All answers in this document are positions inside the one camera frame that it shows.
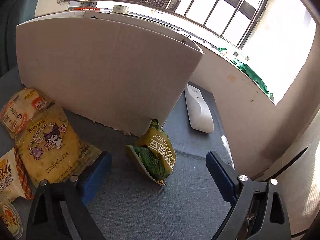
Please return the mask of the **round jelly cup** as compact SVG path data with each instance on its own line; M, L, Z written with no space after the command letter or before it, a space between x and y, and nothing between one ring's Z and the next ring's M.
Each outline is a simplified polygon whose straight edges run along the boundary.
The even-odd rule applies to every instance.
M23 224L14 206L7 201L1 201L1 221L15 239L20 239L23 235Z

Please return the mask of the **white orange snack bag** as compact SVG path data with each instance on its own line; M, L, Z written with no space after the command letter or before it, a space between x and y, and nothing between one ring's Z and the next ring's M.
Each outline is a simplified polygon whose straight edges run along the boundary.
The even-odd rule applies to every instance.
M22 197L32 200L31 185L22 159L17 147L13 147L9 152L1 157L1 197L13 202L16 198Z

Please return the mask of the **Kuromi Lays chip bag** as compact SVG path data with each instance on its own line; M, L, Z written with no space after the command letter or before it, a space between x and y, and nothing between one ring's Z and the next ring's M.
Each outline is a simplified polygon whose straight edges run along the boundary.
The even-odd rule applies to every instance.
M76 134L58 105L35 115L15 142L35 187L44 179L59 183L78 176L101 154Z

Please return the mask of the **white remote control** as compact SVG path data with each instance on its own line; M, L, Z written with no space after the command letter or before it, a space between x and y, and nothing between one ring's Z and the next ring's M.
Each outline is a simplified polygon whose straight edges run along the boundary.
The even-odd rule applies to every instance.
M198 88L187 84L184 89L184 94L189 122L192 129L212 134L214 131L212 114L201 91Z

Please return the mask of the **orange Gooo snack bag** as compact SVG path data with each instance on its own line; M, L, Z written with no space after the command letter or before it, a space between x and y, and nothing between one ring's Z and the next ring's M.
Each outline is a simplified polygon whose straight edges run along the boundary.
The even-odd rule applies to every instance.
M25 87L14 94L1 110L1 123L10 137L15 139L31 121L46 110L53 100L35 88Z

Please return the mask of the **dark green pea snack bag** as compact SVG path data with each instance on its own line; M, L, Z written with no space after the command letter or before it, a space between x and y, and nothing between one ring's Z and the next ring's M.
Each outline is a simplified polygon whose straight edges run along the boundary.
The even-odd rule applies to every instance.
M126 145L126 153L143 174L159 185L165 184L176 164L175 150L157 119L134 145Z

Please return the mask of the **green plastic bag on sill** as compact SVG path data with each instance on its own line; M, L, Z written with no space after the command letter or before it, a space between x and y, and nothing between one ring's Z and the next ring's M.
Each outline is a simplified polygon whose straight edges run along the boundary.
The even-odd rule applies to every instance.
M260 89L274 102L273 93L269 92L267 85L262 78L246 63L241 62L235 55L230 54L225 47L219 47L218 51L227 58L232 64L236 66L240 71L247 75Z

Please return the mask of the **white cardboard box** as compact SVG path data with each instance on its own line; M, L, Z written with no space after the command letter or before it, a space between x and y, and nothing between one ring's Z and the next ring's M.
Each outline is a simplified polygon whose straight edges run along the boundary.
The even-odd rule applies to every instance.
M124 15L67 11L16 28L21 82L136 136L164 124L203 57L190 38Z

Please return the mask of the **orange beaded tool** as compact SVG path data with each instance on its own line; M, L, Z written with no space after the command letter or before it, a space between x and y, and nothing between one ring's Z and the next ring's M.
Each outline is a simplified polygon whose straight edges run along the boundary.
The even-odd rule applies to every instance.
M80 11L80 10L93 10L93 11L100 11L101 8L97 8L97 7L77 7L77 8L72 8L70 9L72 11Z

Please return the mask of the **steel window rail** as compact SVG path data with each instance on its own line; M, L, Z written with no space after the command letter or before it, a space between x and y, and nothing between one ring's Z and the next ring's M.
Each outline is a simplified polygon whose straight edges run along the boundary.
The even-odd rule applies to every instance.
M104 11L111 11L115 5L123 5L128 7L128 14L130 16L144 18L174 27L190 37L200 40L201 43L208 42L216 48L227 48L235 51L241 50L204 26L175 12L152 5L122 0L57 0L57 3L68 3L75 7L97 7Z

